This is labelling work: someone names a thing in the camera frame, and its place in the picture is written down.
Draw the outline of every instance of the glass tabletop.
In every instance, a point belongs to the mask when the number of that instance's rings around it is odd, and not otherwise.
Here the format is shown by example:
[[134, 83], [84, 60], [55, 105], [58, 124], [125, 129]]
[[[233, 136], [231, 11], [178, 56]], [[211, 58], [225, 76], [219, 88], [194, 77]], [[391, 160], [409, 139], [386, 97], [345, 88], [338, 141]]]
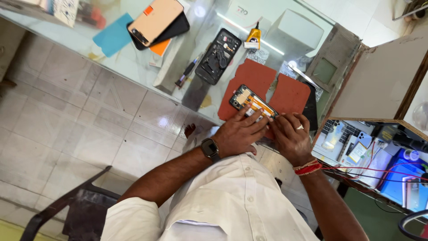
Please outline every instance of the glass tabletop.
[[[108, 26], [125, 13], [133, 19], [137, 18], [152, 0], [81, 1], [98, 7]], [[227, 85], [246, 58], [277, 72], [289, 71], [284, 61], [293, 60], [305, 72], [304, 66], [317, 54], [335, 24], [302, 0], [269, 0], [262, 3], [255, 0], [179, 1], [186, 11], [190, 31], [172, 40], [160, 69], [149, 65], [152, 56], [150, 51], [138, 51], [131, 42], [112, 57], [105, 57], [92, 40], [101, 30], [80, 22], [70, 28], [4, 9], [0, 9], [0, 16], [179, 104], [190, 81], [185, 82], [182, 89], [175, 88], [173, 92], [166, 93], [154, 87], [156, 80], [163, 78], [173, 84], [184, 71], [176, 67], [177, 63], [187, 65], [206, 49], [221, 28], [226, 28], [245, 41], [249, 31], [259, 21], [262, 31], [260, 50], [250, 51], [241, 46], [219, 82], [210, 87], [199, 109], [200, 114], [217, 124], [222, 123], [217, 112]], [[322, 103], [325, 94], [328, 93], [323, 93], [318, 105]]]
[[[249, 58], [276, 70], [277, 73], [296, 78], [296, 73], [286, 64], [294, 61], [298, 68], [305, 72], [335, 24], [301, 0], [267, 1], [263, 4], [248, 0], [218, 0], [214, 2], [211, 9], [194, 8], [193, 10], [206, 16], [195, 36], [195, 46], [190, 59], [185, 59], [188, 62], [203, 52], [222, 28], [227, 29], [243, 42], [257, 22], [262, 32], [260, 49], [245, 49], [241, 45], [218, 83], [210, 86], [198, 112], [215, 122], [221, 122], [217, 112], [222, 98], [229, 81], [235, 76], [237, 67], [245, 59]], [[182, 61], [180, 54], [188, 56], [187, 52], [179, 51], [177, 59], [180, 61]], [[185, 82], [183, 88], [176, 88], [172, 95], [182, 100], [190, 83], [191, 81]], [[267, 101], [272, 97], [273, 91], [266, 94]]]

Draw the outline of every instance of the wristwatch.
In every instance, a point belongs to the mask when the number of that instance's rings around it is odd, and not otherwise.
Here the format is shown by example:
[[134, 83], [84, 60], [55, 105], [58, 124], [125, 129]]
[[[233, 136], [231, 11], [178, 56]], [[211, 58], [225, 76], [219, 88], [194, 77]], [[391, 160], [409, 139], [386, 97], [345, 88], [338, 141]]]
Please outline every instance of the wristwatch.
[[201, 149], [213, 162], [220, 161], [221, 158], [218, 155], [218, 147], [213, 139], [207, 138], [203, 140], [201, 143]]

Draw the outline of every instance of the hand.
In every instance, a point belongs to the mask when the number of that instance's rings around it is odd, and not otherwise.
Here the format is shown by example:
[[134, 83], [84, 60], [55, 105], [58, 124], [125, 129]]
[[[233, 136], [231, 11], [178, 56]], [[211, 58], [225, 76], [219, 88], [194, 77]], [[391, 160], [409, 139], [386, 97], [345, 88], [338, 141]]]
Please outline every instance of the hand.
[[275, 134], [276, 149], [293, 166], [301, 166], [312, 160], [309, 120], [302, 114], [281, 114], [269, 119]]
[[226, 121], [215, 135], [211, 137], [217, 144], [220, 158], [239, 155], [245, 152], [252, 152], [254, 155], [257, 155], [256, 148], [251, 144], [265, 135], [269, 129], [266, 125], [269, 119], [264, 117], [259, 122], [254, 123], [262, 114], [261, 109], [243, 119], [251, 105], [251, 102], [248, 103], [236, 116]]

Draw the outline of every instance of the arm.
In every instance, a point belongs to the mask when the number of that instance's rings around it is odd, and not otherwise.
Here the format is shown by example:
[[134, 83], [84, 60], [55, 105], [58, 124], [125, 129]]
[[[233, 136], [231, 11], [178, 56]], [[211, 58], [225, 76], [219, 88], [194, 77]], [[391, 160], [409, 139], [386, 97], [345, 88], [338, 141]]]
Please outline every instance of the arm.
[[[314, 160], [311, 154], [309, 121], [301, 114], [282, 114], [270, 119], [276, 147], [293, 166]], [[321, 170], [300, 176], [315, 218], [326, 241], [368, 241], [363, 228]]]
[[[236, 116], [225, 122], [212, 137], [218, 147], [220, 158], [230, 157], [245, 152], [257, 154], [251, 145], [265, 135], [268, 119], [254, 123], [262, 114], [258, 110], [252, 116], [244, 118], [251, 104], [242, 108]], [[144, 176], [140, 177], [122, 195], [118, 202], [132, 197], [139, 197], [155, 202], [160, 207], [186, 181], [196, 176], [212, 164], [200, 147], [197, 147], [169, 162], [166, 162]]]

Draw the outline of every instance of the chair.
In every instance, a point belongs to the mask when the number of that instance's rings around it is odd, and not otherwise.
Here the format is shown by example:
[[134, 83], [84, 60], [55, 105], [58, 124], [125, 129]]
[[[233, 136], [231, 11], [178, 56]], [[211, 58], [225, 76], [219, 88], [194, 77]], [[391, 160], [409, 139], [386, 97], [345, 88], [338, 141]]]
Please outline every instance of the chair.
[[115, 205], [119, 194], [92, 185], [92, 182], [111, 169], [103, 171], [54, 201], [34, 215], [27, 224], [20, 241], [34, 240], [40, 227], [67, 205], [70, 206], [62, 233], [69, 241], [98, 241], [101, 239], [107, 209]]

